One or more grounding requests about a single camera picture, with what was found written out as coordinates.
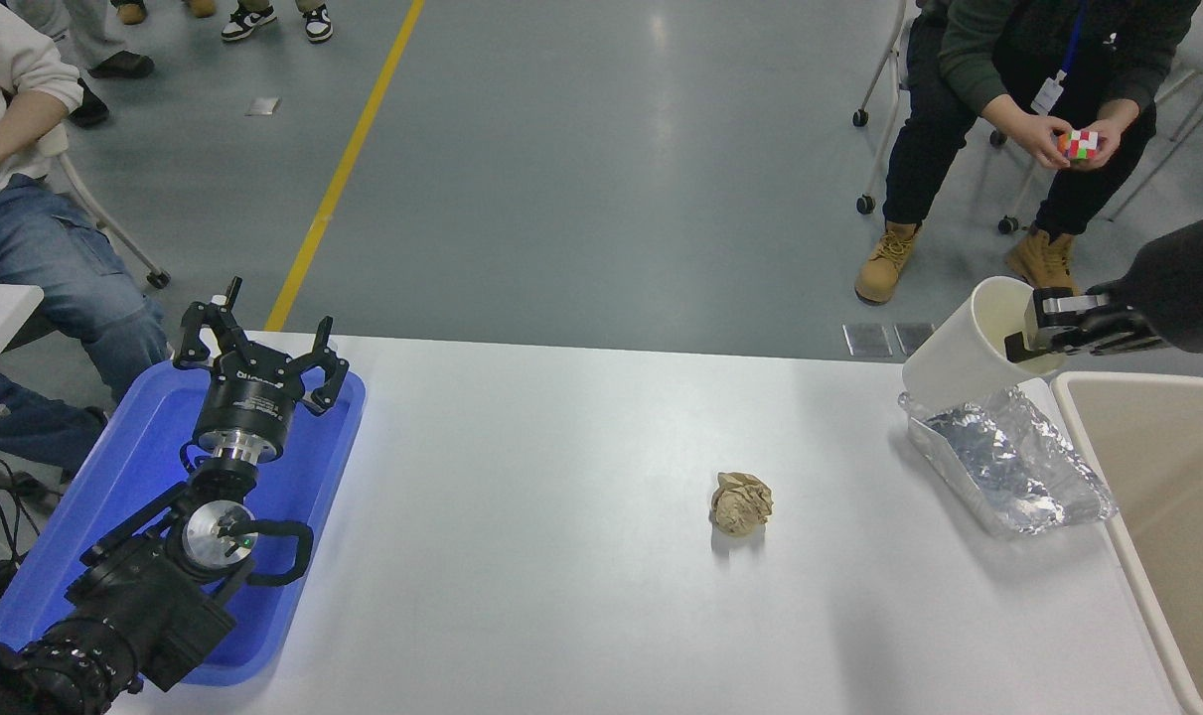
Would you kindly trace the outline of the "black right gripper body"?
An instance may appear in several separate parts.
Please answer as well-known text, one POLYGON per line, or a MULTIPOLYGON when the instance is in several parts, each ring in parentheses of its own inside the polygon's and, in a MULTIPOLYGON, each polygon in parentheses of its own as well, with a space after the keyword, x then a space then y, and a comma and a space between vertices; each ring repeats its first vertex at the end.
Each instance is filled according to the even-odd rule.
POLYGON ((1118 280, 1131 305, 1165 343, 1203 353, 1203 218, 1144 246, 1118 280))

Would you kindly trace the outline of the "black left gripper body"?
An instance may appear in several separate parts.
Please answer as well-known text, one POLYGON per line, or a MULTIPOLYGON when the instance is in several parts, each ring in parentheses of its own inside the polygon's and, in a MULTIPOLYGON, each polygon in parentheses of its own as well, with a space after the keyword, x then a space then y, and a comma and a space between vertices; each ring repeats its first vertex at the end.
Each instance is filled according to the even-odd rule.
POLYGON ((291 429, 303 382, 297 376, 263 379, 251 372, 223 372, 211 367, 211 386, 194 425, 194 439, 211 441, 212 435, 255 435, 263 441, 284 441, 291 429))

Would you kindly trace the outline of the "person's right hand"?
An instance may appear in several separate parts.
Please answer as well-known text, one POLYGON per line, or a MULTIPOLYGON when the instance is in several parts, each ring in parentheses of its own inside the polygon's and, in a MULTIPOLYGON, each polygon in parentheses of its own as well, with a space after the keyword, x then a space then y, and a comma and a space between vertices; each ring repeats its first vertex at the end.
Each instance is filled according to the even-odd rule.
POLYGON ((1059 148, 1059 138, 1073 131, 1072 125, 1051 116, 1018 112, 1001 128, 1015 144, 1026 150, 1042 169, 1069 169, 1072 160, 1059 148))

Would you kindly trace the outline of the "person's left hand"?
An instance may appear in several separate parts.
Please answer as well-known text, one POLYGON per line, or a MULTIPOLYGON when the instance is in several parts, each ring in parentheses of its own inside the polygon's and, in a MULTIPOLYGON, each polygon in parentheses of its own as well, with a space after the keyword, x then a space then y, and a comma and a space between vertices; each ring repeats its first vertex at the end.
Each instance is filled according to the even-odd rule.
POLYGON ((1118 98, 1106 101, 1097 110, 1094 122, 1083 126, 1081 131, 1096 132, 1098 135, 1098 149, 1095 158, 1086 160, 1069 160, 1069 171, 1097 171, 1112 162, 1120 146, 1122 137, 1132 128, 1140 116, 1140 107, 1134 101, 1118 98))

